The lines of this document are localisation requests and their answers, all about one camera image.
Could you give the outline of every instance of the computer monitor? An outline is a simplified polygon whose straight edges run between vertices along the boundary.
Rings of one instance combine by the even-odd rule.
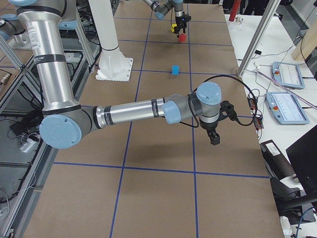
[[[308,208],[317,208],[317,125],[286,149],[287,156],[302,184],[305,192],[298,189],[283,187],[279,181],[272,180],[275,202],[280,215],[289,218],[291,224],[296,224],[300,215]],[[311,210],[303,222],[315,221]]]

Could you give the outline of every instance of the blue cable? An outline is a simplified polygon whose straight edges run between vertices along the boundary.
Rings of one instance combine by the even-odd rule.
[[[300,226],[301,223],[302,223],[302,220],[303,220],[303,218],[304,218],[304,215],[305,215],[309,210],[312,210],[312,209],[314,209],[314,207],[311,207],[311,208],[307,209],[307,210],[301,215],[301,218],[300,218],[300,220],[299,220],[298,227],[297,227],[297,230],[296,230],[295,238],[297,238],[297,236],[298,236],[299,226]]]

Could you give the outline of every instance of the white pillar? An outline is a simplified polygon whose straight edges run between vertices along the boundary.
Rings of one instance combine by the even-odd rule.
[[[110,0],[89,0],[96,30],[103,48],[96,79],[129,81],[132,58],[125,58],[119,49]]]

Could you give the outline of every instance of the light blue cap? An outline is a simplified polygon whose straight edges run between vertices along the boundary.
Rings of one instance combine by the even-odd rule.
[[[58,24],[60,30],[75,30],[77,26],[77,21],[62,21]]]
[[[0,30],[0,36],[1,36],[5,41],[7,41],[8,39],[11,38],[7,33],[5,33],[4,31],[1,31],[1,30]]]
[[[196,95],[202,103],[207,105],[217,105],[221,102],[221,89],[214,82],[202,83],[197,88]]]
[[[17,20],[17,19],[18,19],[18,16],[11,13],[11,14],[2,15],[1,18],[2,18],[3,20]]]
[[[155,13],[155,16],[157,17],[157,19],[159,20],[163,20],[165,18],[164,14],[160,13],[160,12],[156,12]]]
[[[173,75],[178,75],[179,73],[179,66],[178,65],[173,65],[172,66],[172,74]]]
[[[72,147],[81,139],[79,125],[69,117],[50,115],[43,119],[40,125],[42,139],[56,149]]]
[[[9,2],[16,6],[27,6],[36,3],[38,0],[9,0]]]
[[[178,106],[173,101],[168,101],[163,104],[164,116],[168,124],[179,123],[181,114]]]

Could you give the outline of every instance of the red tube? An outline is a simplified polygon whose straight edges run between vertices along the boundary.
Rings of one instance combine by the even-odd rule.
[[[234,21],[234,18],[236,17],[240,3],[241,3],[241,0],[234,0],[234,4],[233,4],[232,10],[231,10],[229,21]]]

